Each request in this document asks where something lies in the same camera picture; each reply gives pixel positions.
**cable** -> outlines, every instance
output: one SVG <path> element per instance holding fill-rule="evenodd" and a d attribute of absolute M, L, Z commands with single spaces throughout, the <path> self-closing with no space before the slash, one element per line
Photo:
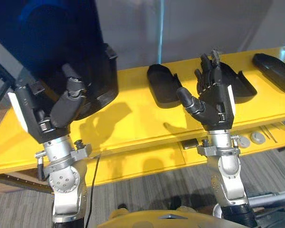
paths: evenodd
<path fill-rule="evenodd" d="M 93 177 L 92 187 L 91 187 L 90 211 L 89 211 L 89 215 L 88 215 L 87 220 L 86 220 L 85 228 L 87 228 L 87 226 L 88 226 L 88 224 L 89 224 L 90 217 L 91 217 L 91 213 L 92 213 L 93 190 L 94 190 L 94 183 L 95 183 L 95 179 L 96 179 L 96 173 L 97 173 L 97 168 L 98 168 L 99 159 L 100 159 L 100 155 L 97 156 L 96 167 L 95 167 L 95 172 L 94 172 L 94 177 Z"/>

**floor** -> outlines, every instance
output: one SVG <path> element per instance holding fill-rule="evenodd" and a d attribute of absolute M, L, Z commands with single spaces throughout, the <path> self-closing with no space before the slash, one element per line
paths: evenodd
<path fill-rule="evenodd" d="M 285 190 L 285 150 L 248 155 L 241 162 L 248 195 Z M 183 205 L 193 208 L 215 204 L 207 167 L 199 165 L 96 186 L 89 227 L 106 221 L 121 203 L 130 211 L 167 209 L 173 196 L 180 196 Z M 30 190 L 0 194 L 0 228 L 50 227 L 52 200 L 49 194 Z"/>

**bolt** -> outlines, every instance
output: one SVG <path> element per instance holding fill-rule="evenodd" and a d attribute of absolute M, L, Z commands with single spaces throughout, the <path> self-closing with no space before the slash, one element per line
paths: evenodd
<path fill-rule="evenodd" d="M 81 139 L 78 139 L 77 141 L 75 141 L 74 144 L 76 145 L 76 148 L 77 148 L 78 150 L 83 149 L 83 148 L 85 147 L 84 144 L 82 143 L 82 140 L 81 140 Z"/>
<path fill-rule="evenodd" d="M 202 142 L 202 146 L 203 147 L 208 147 L 209 146 L 209 140 L 208 139 L 203 139 L 201 142 Z"/>

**yellow shelf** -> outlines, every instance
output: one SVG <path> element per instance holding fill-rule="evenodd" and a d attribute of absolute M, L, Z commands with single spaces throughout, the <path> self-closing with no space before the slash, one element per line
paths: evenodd
<path fill-rule="evenodd" d="M 250 138 L 251 133 L 257 131 L 266 138 L 265 143 L 261 145 L 251 142 L 248 148 L 241 149 L 241 156 L 285 146 L 285 126 L 275 123 L 275 126 L 267 125 L 266 127 L 277 142 L 273 138 L 268 139 L 259 127 L 234 132 Z M 100 159 L 95 184 L 105 184 L 204 164 L 206 161 L 207 158 L 199 155 L 196 148 L 184 150 L 180 142 L 117 153 Z M 95 164 L 95 160 L 88 162 L 88 171 L 85 176 L 87 186 L 92 184 Z"/>
<path fill-rule="evenodd" d="M 249 102 L 236 105 L 233 130 L 285 120 L 285 93 L 269 82 L 251 62 L 255 53 L 280 57 L 283 50 L 285 47 L 221 56 L 221 60 L 236 72 L 243 70 L 258 92 Z M 193 71 L 200 68 L 199 59 L 164 65 L 172 73 L 177 73 L 183 86 L 197 96 Z M 74 121 L 71 124 L 73 141 L 83 139 L 84 143 L 92 144 L 93 152 L 108 155 L 205 136 L 201 124 L 181 105 L 171 109 L 161 109 L 156 105 L 148 87 L 147 69 L 138 67 L 118 71 L 118 97 L 100 112 Z M 0 173 L 35 168 L 34 154 L 42 149 L 22 130 L 14 111 L 9 110 L 0 124 Z"/>

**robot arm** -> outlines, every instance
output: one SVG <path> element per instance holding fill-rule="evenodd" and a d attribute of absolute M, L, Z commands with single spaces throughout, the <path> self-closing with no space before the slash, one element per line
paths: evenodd
<path fill-rule="evenodd" d="M 178 89 L 177 96 L 186 111 L 207 131 L 208 139 L 197 149 L 199 154 L 207 156 L 211 186 L 224 218 L 255 227 L 257 223 L 240 178 L 238 136 L 230 135 L 235 115 L 232 88 L 223 83 L 219 65 L 217 51 L 212 51 L 212 60 L 202 55 L 202 73 L 195 71 L 199 98 L 184 87 Z"/>
<path fill-rule="evenodd" d="M 62 66 L 67 77 L 66 91 L 53 103 L 45 88 L 28 71 L 16 82 L 15 93 L 9 94 L 22 126 L 39 143 L 44 151 L 38 152 L 38 178 L 48 179 L 55 199 L 53 222 L 57 226 L 83 227 L 86 212 L 86 161 L 91 145 L 81 140 L 73 147 L 69 137 L 69 124 L 76 118 L 84 101 L 85 86 L 69 64 Z M 43 167 L 43 157 L 50 164 Z"/>

